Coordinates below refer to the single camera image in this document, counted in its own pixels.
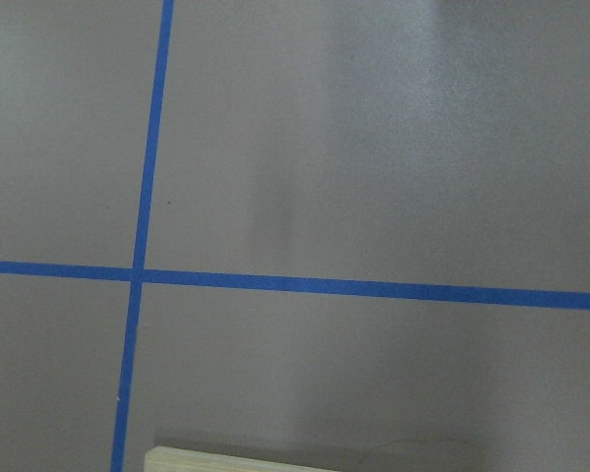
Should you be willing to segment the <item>wooden cutting board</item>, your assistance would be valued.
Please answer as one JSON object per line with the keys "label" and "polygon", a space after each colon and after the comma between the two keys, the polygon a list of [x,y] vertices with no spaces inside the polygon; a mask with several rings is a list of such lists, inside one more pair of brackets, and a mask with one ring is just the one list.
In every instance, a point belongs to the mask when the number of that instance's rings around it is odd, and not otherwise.
{"label": "wooden cutting board", "polygon": [[146,453],[145,472],[316,472],[319,468],[157,446]]}

